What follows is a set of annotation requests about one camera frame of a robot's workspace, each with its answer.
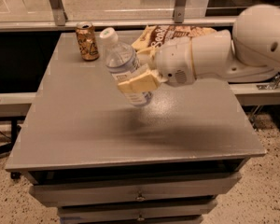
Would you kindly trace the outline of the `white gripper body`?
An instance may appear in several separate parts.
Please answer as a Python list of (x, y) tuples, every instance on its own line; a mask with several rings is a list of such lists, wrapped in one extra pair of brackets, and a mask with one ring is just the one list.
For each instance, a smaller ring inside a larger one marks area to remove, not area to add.
[(231, 33), (227, 30), (193, 38), (174, 38), (155, 54), (154, 64), (171, 86), (190, 85), (197, 78), (228, 79), (232, 64)]

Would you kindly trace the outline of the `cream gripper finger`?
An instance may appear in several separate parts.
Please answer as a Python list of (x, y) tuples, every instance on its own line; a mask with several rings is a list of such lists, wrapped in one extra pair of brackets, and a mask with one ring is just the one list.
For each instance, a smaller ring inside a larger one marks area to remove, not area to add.
[(136, 52), (140, 64), (147, 64), (151, 69), (156, 68), (155, 57), (159, 48), (148, 47), (146, 49), (141, 49)]
[(157, 70), (146, 70), (137, 77), (120, 82), (117, 87), (122, 93), (140, 93), (154, 91), (161, 84), (162, 75)]

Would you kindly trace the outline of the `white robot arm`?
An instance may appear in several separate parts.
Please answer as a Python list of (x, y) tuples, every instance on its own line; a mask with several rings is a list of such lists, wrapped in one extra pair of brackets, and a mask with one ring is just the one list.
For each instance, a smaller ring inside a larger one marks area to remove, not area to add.
[(232, 30), (178, 37), (144, 56), (144, 72), (118, 83), (123, 93), (154, 91), (162, 83), (191, 85), (199, 78), (257, 82), (280, 73), (280, 8), (244, 10)]

